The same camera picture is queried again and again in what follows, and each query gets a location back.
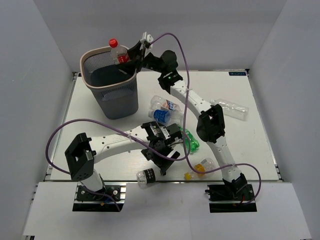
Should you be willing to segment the green sprite bottle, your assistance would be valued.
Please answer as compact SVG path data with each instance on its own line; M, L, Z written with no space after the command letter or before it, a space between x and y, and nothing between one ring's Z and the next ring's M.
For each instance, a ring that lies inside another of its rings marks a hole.
M188 137L185 138L186 152L195 153L199 149L200 143L195 139L193 134L188 129L185 129L184 132Z

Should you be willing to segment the red cap cola bottle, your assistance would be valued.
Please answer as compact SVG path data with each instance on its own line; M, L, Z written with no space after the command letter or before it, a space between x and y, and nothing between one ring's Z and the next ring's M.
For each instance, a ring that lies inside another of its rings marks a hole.
M130 61L128 50L120 45L115 38L109 40L109 46L111 47L111 57L116 65Z

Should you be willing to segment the clear bottle black label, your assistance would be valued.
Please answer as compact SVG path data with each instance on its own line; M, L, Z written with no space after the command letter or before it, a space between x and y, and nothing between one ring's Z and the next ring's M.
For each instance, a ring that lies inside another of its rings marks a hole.
M156 182L156 175L152 168L139 171L136 174L136 178L137 178L137 183L140 186L145 186L145 185L153 184Z

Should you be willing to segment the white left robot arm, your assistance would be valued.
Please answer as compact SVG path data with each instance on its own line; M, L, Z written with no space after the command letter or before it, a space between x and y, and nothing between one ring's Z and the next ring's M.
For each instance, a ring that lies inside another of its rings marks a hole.
M94 165L109 157L140 150L144 158L152 161L159 174L165 176L180 153L173 144L183 138L180 127L173 123L164 126L155 121L108 136L88 137L79 133L65 150L69 174L73 182L82 183L90 196L99 200L105 196L106 187Z

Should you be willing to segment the grey mesh waste bin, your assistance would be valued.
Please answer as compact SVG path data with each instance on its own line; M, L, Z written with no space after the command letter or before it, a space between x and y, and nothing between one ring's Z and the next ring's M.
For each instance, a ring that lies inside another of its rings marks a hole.
M119 70L111 57L111 47L84 53L79 66L84 84L108 119L125 118L138 111L137 73Z

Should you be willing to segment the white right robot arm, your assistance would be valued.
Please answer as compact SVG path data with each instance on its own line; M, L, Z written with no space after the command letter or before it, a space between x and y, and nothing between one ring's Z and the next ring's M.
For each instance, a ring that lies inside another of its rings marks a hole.
M244 193L248 184L244 174L235 161L225 138L225 120L219 104L212 105L189 88L177 71L178 62L175 52L166 50L160 57L147 53L150 43L138 42L128 49L129 62L121 63L119 69L126 73L139 73L142 68L160 73L159 85L170 95L185 103L197 118L198 137L212 150L221 167L222 180L226 195L236 200Z

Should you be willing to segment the blue table sticker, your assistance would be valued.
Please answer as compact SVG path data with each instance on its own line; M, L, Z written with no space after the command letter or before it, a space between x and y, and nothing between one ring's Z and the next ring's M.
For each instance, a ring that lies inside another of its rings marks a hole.
M245 71L230 71L228 74L230 76L246 76L247 75Z

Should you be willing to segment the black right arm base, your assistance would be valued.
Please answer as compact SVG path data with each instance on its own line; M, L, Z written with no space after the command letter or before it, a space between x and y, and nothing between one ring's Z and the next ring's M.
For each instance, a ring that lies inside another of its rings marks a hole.
M248 184L236 196L224 184L210 184L204 193L208 195L210 213L253 213L257 212L254 190Z

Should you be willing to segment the clear bottle orange label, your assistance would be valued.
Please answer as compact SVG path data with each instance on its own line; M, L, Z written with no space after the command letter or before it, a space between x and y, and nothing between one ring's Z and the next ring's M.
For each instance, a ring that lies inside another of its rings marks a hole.
M195 170L198 172L208 172L216 168L214 161L211 158L205 158L200 163L193 166ZM184 174L184 179L186 181L195 181L195 180L203 180L205 179L207 174L200 174L194 171L186 172Z

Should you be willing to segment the large clear plastic bottle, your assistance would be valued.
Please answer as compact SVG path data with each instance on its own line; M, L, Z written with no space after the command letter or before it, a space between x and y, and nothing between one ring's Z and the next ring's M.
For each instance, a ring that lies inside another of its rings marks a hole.
M246 121L249 113L249 108L236 104L234 102L225 100L225 99L211 99L209 101L212 105L220 105L223 110L223 114L238 119L240 121Z

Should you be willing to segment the clear bottle red blue label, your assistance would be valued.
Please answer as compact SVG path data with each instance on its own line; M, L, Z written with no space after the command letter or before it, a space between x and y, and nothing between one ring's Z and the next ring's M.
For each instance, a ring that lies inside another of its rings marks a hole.
M170 112L178 111L181 112L181 108L178 104L160 97L158 95L154 95L150 101L150 107L153 110L166 110Z

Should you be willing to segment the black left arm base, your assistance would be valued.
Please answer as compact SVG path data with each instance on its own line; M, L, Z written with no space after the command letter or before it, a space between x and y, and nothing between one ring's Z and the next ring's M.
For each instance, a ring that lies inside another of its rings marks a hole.
M92 193L78 183L72 211L92 213L119 213L125 203L126 183L105 181L104 189Z

